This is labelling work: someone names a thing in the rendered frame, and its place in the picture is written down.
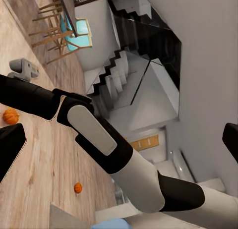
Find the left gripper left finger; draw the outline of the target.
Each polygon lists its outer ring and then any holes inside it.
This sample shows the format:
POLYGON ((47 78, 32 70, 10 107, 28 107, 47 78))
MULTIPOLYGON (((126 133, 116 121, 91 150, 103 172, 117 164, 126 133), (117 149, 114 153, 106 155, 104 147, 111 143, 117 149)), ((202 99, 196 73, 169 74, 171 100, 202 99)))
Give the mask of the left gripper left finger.
POLYGON ((0 183, 26 142, 21 123, 0 129, 0 183))

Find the pumpkin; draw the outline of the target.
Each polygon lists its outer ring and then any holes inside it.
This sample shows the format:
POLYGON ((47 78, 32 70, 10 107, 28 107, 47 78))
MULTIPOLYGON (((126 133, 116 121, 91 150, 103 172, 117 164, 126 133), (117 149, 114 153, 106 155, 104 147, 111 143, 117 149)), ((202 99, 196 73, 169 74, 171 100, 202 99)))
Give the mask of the pumpkin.
POLYGON ((12 124, 17 124, 18 123, 18 119, 19 119, 18 115, 19 114, 16 112, 15 109, 8 108, 4 112, 3 118, 9 125, 12 125, 12 124))
POLYGON ((81 183, 76 183, 75 184, 75 186, 74 186, 74 190, 75 190, 75 192, 78 194, 78 193, 80 193, 81 191, 82 191, 82 185, 81 185, 81 183))

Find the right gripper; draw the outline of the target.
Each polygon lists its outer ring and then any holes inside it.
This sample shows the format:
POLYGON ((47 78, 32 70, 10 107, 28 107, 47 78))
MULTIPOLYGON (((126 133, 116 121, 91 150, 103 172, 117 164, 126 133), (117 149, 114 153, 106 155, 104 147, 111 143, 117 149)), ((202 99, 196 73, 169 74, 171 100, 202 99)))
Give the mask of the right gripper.
POLYGON ((29 113, 30 99, 38 88, 41 86, 0 74, 0 103, 29 113))

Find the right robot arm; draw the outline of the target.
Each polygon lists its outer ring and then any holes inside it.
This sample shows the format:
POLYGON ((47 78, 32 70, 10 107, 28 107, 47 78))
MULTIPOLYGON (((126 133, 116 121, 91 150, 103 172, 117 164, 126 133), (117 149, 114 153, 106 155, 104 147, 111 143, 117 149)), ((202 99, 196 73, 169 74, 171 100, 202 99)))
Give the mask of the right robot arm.
POLYGON ((50 120, 65 95, 57 122, 79 133, 75 141, 117 183, 136 209, 161 212, 205 229, 238 229, 238 197, 162 176, 102 115, 94 115, 90 98, 30 83, 31 78, 39 76, 39 70, 25 58, 10 61, 9 67, 12 72, 7 77, 0 74, 0 103, 50 120))

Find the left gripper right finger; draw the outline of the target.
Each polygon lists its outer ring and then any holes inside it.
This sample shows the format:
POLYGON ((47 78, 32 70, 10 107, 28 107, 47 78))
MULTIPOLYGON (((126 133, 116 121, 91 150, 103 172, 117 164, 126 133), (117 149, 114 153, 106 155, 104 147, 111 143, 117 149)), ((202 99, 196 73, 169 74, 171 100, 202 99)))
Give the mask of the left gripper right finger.
POLYGON ((238 125, 228 122, 222 140, 238 163, 238 125))

